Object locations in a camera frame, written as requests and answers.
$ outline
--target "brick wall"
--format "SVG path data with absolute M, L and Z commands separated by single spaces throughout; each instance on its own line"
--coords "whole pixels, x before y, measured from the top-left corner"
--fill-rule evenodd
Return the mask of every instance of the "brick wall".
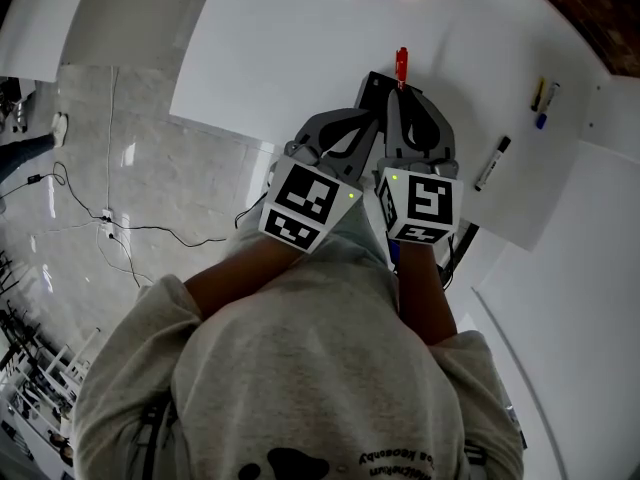
M 549 0 L 615 75 L 640 78 L 640 0 Z

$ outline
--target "sleeve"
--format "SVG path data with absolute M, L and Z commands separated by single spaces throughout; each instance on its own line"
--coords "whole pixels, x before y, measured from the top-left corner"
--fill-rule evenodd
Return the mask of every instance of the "sleeve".
M 175 365 L 200 323 L 176 277 L 140 291 L 91 366 L 75 406 L 78 478 L 125 478 L 123 450 L 139 432 L 145 407 L 169 392 Z
M 522 478 L 522 440 L 504 406 L 502 384 L 484 336 L 463 332 L 430 351 L 458 395 L 465 441 L 486 451 L 487 478 Z

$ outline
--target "person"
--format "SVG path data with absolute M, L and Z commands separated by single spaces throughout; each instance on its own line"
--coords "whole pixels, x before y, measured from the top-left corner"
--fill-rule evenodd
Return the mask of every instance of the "person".
M 304 255 L 246 217 L 220 263 L 140 291 L 89 370 L 80 478 L 522 478 L 491 353 L 431 246 L 398 276 L 359 201 Z
M 25 162 L 53 148 L 61 148 L 68 128 L 69 117 L 57 112 L 53 116 L 51 131 L 46 135 L 0 146 L 0 184 Z M 5 209 L 4 197 L 0 196 L 0 213 L 4 213 Z

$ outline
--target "black marker pen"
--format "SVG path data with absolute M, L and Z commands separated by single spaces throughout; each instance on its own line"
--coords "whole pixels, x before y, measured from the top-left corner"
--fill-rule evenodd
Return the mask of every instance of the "black marker pen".
M 480 192 L 484 188 L 484 186 L 487 184 L 487 180 L 489 179 L 489 176 L 491 175 L 496 165 L 498 164 L 498 160 L 502 158 L 502 155 L 509 147 L 509 144 L 511 144 L 511 139 L 509 137 L 504 137 L 500 142 L 498 149 L 496 149 L 496 152 L 493 154 L 493 156 L 491 157 L 491 160 L 489 161 L 489 165 L 485 167 L 484 171 L 478 178 L 478 181 L 476 181 L 476 190 L 478 192 Z

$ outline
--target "white table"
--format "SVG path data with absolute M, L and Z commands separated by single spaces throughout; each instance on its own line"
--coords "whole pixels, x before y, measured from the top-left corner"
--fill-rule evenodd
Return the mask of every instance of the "white table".
M 284 145 L 313 114 L 352 106 L 369 71 L 409 83 L 456 135 L 462 217 L 535 246 L 575 156 L 597 57 L 544 0 L 208 0 L 171 113 Z M 544 131 L 529 110 L 539 76 L 563 92 Z M 512 144 L 481 193 L 501 136 Z
M 61 63 L 163 67 L 190 0 L 13 0 L 0 75 L 55 82 Z

